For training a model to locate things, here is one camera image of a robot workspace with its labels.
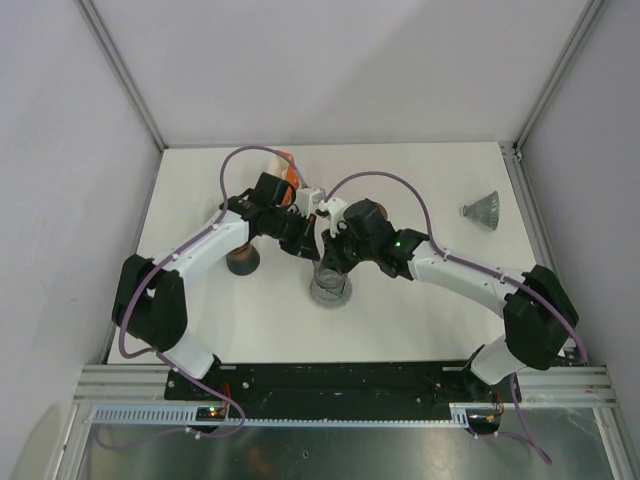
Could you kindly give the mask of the clear glass dripper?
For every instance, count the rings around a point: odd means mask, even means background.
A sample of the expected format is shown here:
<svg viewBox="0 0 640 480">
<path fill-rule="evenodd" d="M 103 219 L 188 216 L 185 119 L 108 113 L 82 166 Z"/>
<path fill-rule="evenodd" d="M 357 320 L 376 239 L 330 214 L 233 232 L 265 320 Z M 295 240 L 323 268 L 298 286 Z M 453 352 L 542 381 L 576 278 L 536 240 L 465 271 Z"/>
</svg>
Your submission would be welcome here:
<svg viewBox="0 0 640 480">
<path fill-rule="evenodd" d="M 347 274 L 337 273 L 316 264 L 309 286 L 311 300 L 317 305 L 336 309 L 344 307 L 353 294 L 353 286 Z"/>
</svg>

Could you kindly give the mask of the orange coffee filter box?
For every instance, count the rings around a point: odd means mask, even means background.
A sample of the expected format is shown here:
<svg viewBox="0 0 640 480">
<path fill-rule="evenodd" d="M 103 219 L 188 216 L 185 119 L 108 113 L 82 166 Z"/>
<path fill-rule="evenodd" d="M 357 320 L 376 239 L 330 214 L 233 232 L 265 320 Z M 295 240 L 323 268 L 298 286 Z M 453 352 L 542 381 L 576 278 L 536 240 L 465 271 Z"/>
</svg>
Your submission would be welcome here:
<svg viewBox="0 0 640 480">
<path fill-rule="evenodd" d="M 302 182 L 294 166 L 295 159 L 291 153 L 277 150 L 266 169 L 266 173 L 275 178 L 274 196 L 280 206 L 291 207 L 301 187 Z"/>
</svg>

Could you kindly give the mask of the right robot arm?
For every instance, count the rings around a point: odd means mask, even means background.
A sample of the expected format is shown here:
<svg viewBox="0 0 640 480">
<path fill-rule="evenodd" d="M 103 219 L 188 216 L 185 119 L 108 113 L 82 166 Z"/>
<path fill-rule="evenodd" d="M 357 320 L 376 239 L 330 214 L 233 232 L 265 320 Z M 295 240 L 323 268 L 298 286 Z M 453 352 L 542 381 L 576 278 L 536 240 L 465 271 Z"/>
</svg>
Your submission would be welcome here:
<svg viewBox="0 0 640 480">
<path fill-rule="evenodd" d="M 490 268 L 437 250 L 429 235 L 395 229 L 379 206 L 364 199 L 321 202 L 330 226 L 322 234 L 324 267 L 347 274 L 371 262 L 390 278 L 436 285 L 498 315 L 504 332 L 481 346 L 461 376 L 463 393 L 484 401 L 503 378 L 525 367 L 549 369 L 579 317 L 556 274 L 542 265 L 528 272 Z"/>
</svg>

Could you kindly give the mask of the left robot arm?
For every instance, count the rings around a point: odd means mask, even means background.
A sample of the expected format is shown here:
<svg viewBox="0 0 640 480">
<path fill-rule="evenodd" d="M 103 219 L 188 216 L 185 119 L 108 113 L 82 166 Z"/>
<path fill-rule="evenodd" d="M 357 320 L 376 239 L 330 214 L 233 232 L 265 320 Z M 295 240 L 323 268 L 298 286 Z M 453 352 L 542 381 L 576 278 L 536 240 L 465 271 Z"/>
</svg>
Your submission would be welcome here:
<svg viewBox="0 0 640 480">
<path fill-rule="evenodd" d="M 225 199 L 219 210 L 182 245 L 153 257 L 134 254 L 123 264 L 112 310 L 122 334 L 145 342 L 149 350 L 186 374 L 197 398 L 214 397 L 220 374 L 216 356 L 189 327 L 189 290 L 234 250 L 248 248 L 257 236 L 278 241 L 295 257 L 320 258 L 313 228 L 326 193 L 318 187 L 296 189 L 284 179 L 262 173 L 256 185 Z"/>
</svg>

